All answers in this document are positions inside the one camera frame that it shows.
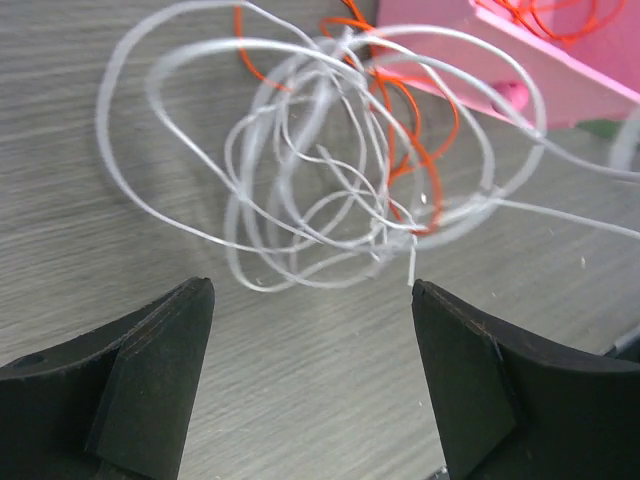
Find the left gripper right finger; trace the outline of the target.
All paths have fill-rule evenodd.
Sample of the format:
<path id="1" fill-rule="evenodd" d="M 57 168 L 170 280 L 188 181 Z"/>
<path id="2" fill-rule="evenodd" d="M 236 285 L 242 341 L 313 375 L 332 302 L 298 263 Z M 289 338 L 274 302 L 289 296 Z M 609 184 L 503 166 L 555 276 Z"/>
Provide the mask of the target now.
<path id="1" fill-rule="evenodd" d="M 412 313 L 444 479 L 635 479 L 639 334 L 602 355 L 417 281 Z"/>

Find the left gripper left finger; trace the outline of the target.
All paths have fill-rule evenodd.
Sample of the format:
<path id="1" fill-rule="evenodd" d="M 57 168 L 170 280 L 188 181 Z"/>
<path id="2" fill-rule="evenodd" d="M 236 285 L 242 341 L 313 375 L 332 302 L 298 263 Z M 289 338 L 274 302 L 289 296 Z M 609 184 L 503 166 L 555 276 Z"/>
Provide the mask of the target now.
<path id="1" fill-rule="evenodd" d="M 2 478 L 177 478 L 214 305 L 191 278 L 2 366 Z"/>

